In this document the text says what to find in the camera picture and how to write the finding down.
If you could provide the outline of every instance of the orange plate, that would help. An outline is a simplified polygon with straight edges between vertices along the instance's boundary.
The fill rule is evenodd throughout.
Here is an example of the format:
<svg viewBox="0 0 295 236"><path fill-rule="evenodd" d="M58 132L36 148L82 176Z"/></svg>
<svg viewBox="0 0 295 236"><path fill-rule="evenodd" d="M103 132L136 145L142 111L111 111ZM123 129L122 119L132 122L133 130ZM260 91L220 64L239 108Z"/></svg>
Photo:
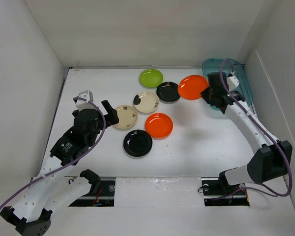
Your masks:
<svg viewBox="0 0 295 236"><path fill-rule="evenodd" d="M146 120L146 131L154 138L165 138L173 130L172 119L163 113L154 113Z"/></svg>
<svg viewBox="0 0 295 236"><path fill-rule="evenodd" d="M201 98L200 93L208 87L208 82L201 75L189 75L184 78L179 86L178 93L187 100L196 100Z"/></svg>

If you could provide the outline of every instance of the plate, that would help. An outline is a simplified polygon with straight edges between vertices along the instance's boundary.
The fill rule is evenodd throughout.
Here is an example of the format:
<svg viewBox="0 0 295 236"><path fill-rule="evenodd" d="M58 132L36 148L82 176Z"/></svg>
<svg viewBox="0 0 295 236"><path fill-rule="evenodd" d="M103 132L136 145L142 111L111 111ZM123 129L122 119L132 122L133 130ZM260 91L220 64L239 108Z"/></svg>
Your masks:
<svg viewBox="0 0 295 236"><path fill-rule="evenodd" d="M137 129L129 132L123 140L124 150L131 156L141 157L152 148L152 138L144 130Z"/></svg>
<svg viewBox="0 0 295 236"><path fill-rule="evenodd" d="M180 98L178 93L178 84L174 82L163 82L156 90L156 94L160 100L164 102L175 102Z"/></svg>
<svg viewBox="0 0 295 236"><path fill-rule="evenodd" d="M135 109L142 113L154 112L159 105L159 98L153 92L140 92L133 99Z"/></svg>
<svg viewBox="0 0 295 236"><path fill-rule="evenodd" d="M172 132L174 127L172 119L163 113L150 115L145 124L147 133L154 138L165 138Z"/></svg>
<svg viewBox="0 0 295 236"><path fill-rule="evenodd" d="M201 92L208 87L208 82L201 75L189 75L184 78L179 86L178 93L184 99L196 100L201 98Z"/></svg>
<svg viewBox="0 0 295 236"><path fill-rule="evenodd" d="M132 106L122 105L117 107L116 110L119 123L115 124L115 127L119 129L128 129L136 124L138 113Z"/></svg>
<svg viewBox="0 0 295 236"><path fill-rule="evenodd" d="M142 85L154 88L163 82L163 74L159 70L148 69L140 74L139 80Z"/></svg>

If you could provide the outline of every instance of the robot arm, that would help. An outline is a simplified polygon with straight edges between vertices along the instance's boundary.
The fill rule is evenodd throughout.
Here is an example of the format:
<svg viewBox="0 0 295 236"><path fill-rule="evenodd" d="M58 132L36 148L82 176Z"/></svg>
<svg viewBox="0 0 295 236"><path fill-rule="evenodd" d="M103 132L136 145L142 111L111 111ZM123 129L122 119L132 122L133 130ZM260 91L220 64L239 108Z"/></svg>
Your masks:
<svg viewBox="0 0 295 236"><path fill-rule="evenodd" d="M92 93L89 91L80 93L79 97L92 101ZM16 231L20 235L44 235L50 227L51 217L55 211L87 194L92 185L95 186L95 191L99 187L100 177L91 170L85 170L63 192L53 197L59 182L77 163L47 177L45 175L78 159L94 145L100 130L119 122L117 111L108 101L102 101L102 104L107 111L107 115L104 116L105 127L103 118L94 107L89 106L88 102L77 101L78 109L73 112L73 126L56 142L51 149L50 157L36 177L43 179L31 185L20 201L13 206L4 207L0 212L7 222L16 226Z"/></svg>
<svg viewBox="0 0 295 236"><path fill-rule="evenodd" d="M233 75L226 77L223 73L225 84L229 84L232 89L238 86L239 82ZM250 120L247 114L230 98L229 94L222 86L220 74L208 74L209 87L201 95L204 100L213 106L218 107L241 131L247 139L254 156L250 162L241 167L226 170L220 173L219 181L223 189L240 183L263 183L273 178L283 176L287 173L287 168L283 162L282 156L278 152L273 142ZM270 137L275 140L287 156L288 162L291 161L292 146L288 141L281 142L272 135L253 114L245 99L237 91L231 91L232 95L239 101L251 115L257 124L262 127Z"/></svg>

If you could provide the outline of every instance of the black plate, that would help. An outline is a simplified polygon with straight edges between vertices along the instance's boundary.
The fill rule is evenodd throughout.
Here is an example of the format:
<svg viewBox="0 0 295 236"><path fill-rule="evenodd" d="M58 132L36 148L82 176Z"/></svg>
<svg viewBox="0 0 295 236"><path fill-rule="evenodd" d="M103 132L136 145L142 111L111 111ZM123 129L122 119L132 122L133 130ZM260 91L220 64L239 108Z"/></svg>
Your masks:
<svg viewBox="0 0 295 236"><path fill-rule="evenodd" d="M152 148L152 138L150 134L144 130L133 130L124 138L123 148L131 156L144 156L148 154Z"/></svg>
<svg viewBox="0 0 295 236"><path fill-rule="evenodd" d="M156 94L164 102L175 102L180 98L178 84L174 82L163 82L156 90Z"/></svg>

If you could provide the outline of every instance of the beige plate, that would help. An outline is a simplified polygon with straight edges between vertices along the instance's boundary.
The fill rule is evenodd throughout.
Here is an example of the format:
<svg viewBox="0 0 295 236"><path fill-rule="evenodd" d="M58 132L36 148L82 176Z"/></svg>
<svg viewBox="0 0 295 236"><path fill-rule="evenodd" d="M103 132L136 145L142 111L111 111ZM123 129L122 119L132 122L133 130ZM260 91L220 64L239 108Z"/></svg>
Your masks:
<svg viewBox="0 0 295 236"><path fill-rule="evenodd" d="M115 127L119 129L131 128L138 120L137 111L129 105L122 105L116 108L119 118L119 123Z"/></svg>
<svg viewBox="0 0 295 236"><path fill-rule="evenodd" d="M159 98L153 92L141 92L134 97L133 105L139 112L151 113L158 108Z"/></svg>

